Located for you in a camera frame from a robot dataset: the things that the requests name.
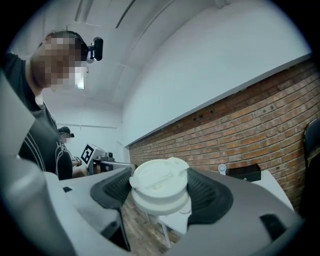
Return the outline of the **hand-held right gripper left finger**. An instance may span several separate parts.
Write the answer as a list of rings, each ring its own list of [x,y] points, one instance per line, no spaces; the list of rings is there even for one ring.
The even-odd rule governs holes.
[[[121,208],[131,185],[130,167],[61,181],[71,204],[99,234],[112,236],[123,226]]]

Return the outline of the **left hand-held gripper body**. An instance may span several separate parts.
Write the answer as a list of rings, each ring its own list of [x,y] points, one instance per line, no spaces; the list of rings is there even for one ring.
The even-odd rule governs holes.
[[[137,167],[135,164],[116,161],[112,152],[105,151],[93,144],[85,146],[80,159],[89,176],[120,168],[131,168],[131,171],[134,172]]]

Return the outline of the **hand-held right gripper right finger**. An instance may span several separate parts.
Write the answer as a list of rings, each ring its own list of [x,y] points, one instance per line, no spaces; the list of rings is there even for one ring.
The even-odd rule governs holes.
[[[280,256],[304,220],[265,188],[187,170],[191,215],[172,256]]]

